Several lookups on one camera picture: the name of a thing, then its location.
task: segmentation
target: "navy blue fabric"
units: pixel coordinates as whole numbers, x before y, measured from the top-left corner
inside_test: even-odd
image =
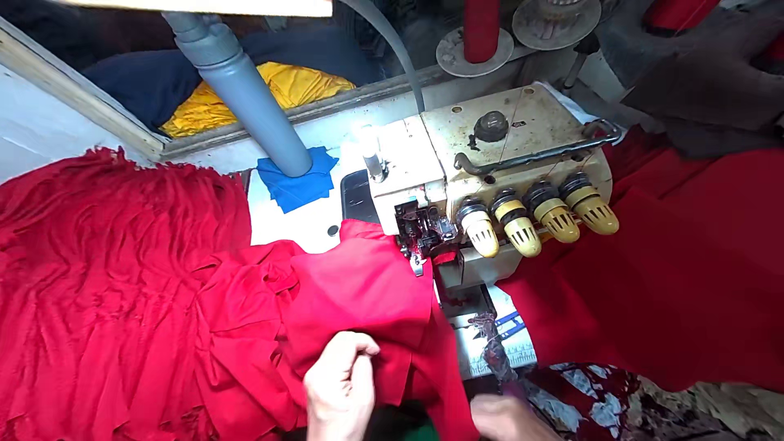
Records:
[[[82,74],[158,133],[201,82],[179,49],[110,56]]]
[[[288,177],[269,158],[259,159],[256,169],[259,177],[270,191],[270,198],[281,207],[283,213],[296,210],[316,199],[328,198],[335,186],[329,172],[338,162],[327,154],[324,147],[309,148],[313,159],[310,171],[300,177]]]
[[[357,87],[383,79],[379,65],[369,61],[339,27],[256,32],[240,43],[256,65],[275,61],[309,67],[343,77]]]
[[[310,67],[356,86],[382,78],[378,66],[338,27],[257,32],[241,43],[256,65],[277,61]],[[179,50],[124,53],[101,60],[82,74],[158,133],[158,127],[201,82],[196,68]]]

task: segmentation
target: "gathered red fabric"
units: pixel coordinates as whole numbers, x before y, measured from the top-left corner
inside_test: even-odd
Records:
[[[689,161],[632,129],[610,148],[620,230],[549,241],[498,282],[540,364],[611,364],[669,390],[741,381],[784,391],[779,149]]]
[[[373,358],[378,404],[417,399],[442,439],[478,439],[432,267],[414,276],[379,225],[345,220],[340,244],[323,254],[279,241],[214,259],[197,272],[207,325],[198,380],[221,436],[255,439],[304,426],[303,375],[332,336],[354,330],[381,347]]]
[[[302,376],[340,330],[379,342],[378,403],[478,438],[432,278],[379,226],[318,255],[249,242],[239,179],[210,169],[99,149],[0,186],[3,438],[277,437],[307,423]]]

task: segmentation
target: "white wall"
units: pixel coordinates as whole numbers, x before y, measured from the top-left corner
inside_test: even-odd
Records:
[[[117,148],[122,142],[0,64],[0,183],[96,145]],[[127,152],[150,165],[135,151]]]

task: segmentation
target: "overlock sewing machine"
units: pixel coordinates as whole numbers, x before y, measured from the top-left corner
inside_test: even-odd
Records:
[[[508,277],[545,236],[578,240],[580,222],[616,232],[601,145],[619,138],[608,121],[583,126],[535,83],[376,128],[363,156],[384,233],[417,275],[457,250],[436,272],[456,292]]]

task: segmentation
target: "yellow fabric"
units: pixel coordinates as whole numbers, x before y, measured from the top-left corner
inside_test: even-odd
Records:
[[[289,109],[323,100],[355,86],[345,78],[307,67],[269,61],[256,69],[281,106]],[[171,137],[187,137],[236,122],[234,114],[206,82],[201,82],[161,127]]]

